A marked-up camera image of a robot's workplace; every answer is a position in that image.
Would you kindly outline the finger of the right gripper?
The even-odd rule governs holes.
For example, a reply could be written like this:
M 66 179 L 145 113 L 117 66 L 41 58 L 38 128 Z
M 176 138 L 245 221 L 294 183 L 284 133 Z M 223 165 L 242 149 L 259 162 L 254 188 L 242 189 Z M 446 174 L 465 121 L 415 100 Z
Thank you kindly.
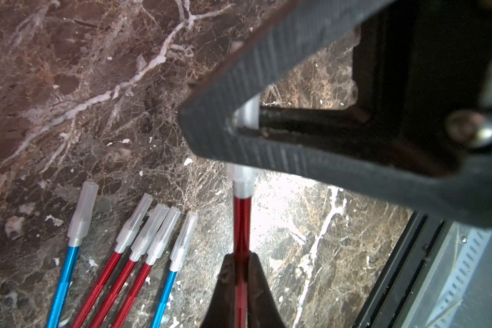
M 247 326 L 285 328 L 257 254 L 251 252 L 247 272 Z
M 235 261 L 226 254 L 217 276 L 217 283 L 201 328 L 235 326 Z

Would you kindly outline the blue knife bottom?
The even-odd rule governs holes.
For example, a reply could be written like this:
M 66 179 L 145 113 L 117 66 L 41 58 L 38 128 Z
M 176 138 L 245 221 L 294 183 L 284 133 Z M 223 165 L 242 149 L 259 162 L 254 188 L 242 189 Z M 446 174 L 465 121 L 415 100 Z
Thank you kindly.
M 197 222 L 198 214 L 193 211 L 188 212 L 184 220 L 183 227 L 180 230 L 180 233 L 176 239 L 173 250 L 169 257 L 170 265 L 168 275 L 166 277 L 165 285 L 163 287 L 161 297 L 159 299 L 159 303 L 150 326 L 151 328 L 159 328 L 161 326 L 161 321 L 163 319 L 163 315 L 168 304 L 169 296 L 172 292 L 174 280 L 176 279 L 177 272 L 182 267 L 184 259 L 186 258 Z

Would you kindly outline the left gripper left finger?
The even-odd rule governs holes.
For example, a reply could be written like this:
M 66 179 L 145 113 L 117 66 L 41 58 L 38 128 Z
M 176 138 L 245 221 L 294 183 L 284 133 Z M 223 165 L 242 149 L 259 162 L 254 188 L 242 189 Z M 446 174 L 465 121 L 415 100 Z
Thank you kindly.
M 185 135 L 223 129 L 236 109 L 389 5 L 389 1 L 287 1 L 209 74 L 179 111 Z

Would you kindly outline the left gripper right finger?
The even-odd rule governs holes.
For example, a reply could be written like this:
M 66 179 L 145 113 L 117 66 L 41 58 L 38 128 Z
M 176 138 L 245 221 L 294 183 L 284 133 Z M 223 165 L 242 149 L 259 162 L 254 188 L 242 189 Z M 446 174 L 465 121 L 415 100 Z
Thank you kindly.
M 297 145 L 238 137 L 222 129 L 188 130 L 198 156 L 285 172 L 350 189 L 471 226 L 492 228 L 492 154 L 474 154 L 462 169 L 432 178 Z

